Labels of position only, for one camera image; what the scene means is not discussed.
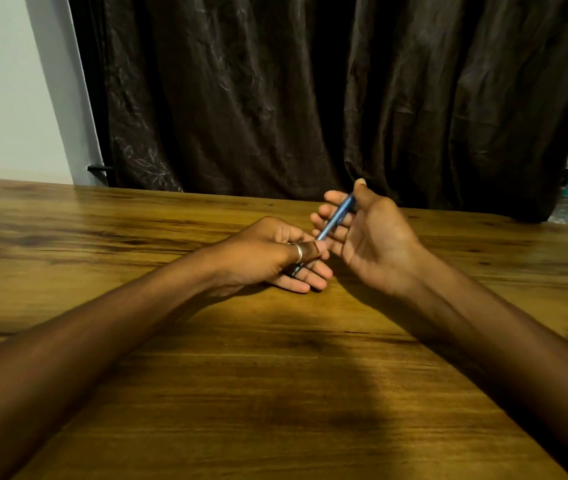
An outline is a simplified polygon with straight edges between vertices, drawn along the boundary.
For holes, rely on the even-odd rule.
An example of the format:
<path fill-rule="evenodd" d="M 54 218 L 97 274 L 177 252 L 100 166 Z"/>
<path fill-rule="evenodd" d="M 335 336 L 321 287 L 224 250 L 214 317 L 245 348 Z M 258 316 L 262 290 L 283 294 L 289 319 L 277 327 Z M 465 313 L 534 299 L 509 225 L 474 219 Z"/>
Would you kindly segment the person's left hand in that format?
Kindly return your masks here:
<path fill-rule="evenodd" d="M 266 283 L 296 294 L 326 288 L 334 273 L 326 260 L 302 261 L 309 266 L 297 282 L 287 274 L 297 261 L 286 261 L 284 244 L 315 240 L 311 234 L 277 217 L 267 216 L 205 250 L 214 269 L 210 293 L 230 296 L 245 287 Z"/>

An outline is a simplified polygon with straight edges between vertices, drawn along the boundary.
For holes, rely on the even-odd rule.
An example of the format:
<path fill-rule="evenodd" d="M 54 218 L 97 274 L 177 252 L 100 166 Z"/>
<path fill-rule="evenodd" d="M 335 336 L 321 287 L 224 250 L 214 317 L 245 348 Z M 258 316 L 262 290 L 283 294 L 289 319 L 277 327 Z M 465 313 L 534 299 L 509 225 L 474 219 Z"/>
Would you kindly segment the dark brown curtain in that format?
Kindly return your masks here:
<path fill-rule="evenodd" d="M 568 159 L 568 0 L 69 0 L 106 181 L 539 223 Z"/>

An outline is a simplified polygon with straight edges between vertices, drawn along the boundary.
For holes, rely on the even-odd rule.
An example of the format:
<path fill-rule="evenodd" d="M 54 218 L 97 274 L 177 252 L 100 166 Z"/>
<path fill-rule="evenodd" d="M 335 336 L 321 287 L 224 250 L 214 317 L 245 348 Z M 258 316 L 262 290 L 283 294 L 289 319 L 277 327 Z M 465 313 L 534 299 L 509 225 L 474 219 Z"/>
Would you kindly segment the person's right forearm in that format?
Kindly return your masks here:
<path fill-rule="evenodd" d="M 402 298 L 494 375 L 568 450 L 568 340 L 414 244 L 388 258 Z"/>

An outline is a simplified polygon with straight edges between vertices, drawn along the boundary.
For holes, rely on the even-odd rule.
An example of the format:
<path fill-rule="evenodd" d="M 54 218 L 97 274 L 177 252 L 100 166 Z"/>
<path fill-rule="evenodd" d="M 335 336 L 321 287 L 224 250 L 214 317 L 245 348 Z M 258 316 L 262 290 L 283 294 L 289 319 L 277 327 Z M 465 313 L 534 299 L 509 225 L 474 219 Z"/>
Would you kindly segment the person's right hand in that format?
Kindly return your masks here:
<path fill-rule="evenodd" d="M 324 195 L 325 203 L 335 206 L 346 197 L 340 191 Z M 419 264 L 426 251 L 396 204 L 380 197 L 368 211 L 358 211 L 355 202 L 352 223 L 337 227 L 352 229 L 352 257 L 341 259 L 369 287 L 396 298 L 413 298 L 424 286 Z M 315 229 L 324 229 L 325 224 L 317 224 L 317 212 L 310 218 Z"/>

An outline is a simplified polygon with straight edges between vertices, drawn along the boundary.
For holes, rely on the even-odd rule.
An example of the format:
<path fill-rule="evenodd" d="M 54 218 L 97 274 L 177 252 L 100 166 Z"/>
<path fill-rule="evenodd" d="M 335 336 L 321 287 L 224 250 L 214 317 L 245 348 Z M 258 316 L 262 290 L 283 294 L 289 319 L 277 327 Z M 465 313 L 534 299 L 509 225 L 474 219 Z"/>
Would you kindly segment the blue pen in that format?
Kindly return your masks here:
<path fill-rule="evenodd" d="M 324 241 L 327 238 L 328 234 L 336 230 L 336 228 L 342 224 L 346 215 L 351 213 L 354 208 L 355 208 L 355 198 L 353 193 L 350 193 L 347 195 L 344 201 L 341 202 L 339 206 L 337 206 L 336 211 L 334 212 L 332 217 L 328 220 L 328 222 L 325 224 L 324 229 L 317 236 L 317 240 Z M 287 275 L 291 279 L 297 282 L 302 282 L 302 280 L 299 279 L 298 275 L 302 269 L 307 269 L 308 266 L 309 265 L 307 263 L 302 262 L 301 259 L 298 259 L 298 261 L 295 263 L 295 266 L 292 268 L 291 271 L 288 272 Z"/>

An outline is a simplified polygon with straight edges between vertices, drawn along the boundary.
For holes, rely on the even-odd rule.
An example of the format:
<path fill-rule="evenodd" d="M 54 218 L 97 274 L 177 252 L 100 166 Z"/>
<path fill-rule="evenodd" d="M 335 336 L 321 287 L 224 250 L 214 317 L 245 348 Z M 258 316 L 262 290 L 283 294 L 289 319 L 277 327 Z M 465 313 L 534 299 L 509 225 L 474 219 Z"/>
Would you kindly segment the person's left forearm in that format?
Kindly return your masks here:
<path fill-rule="evenodd" d="M 118 359 L 210 287 L 213 250 L 192 252 L 0 342 L 0 478 Z"/>

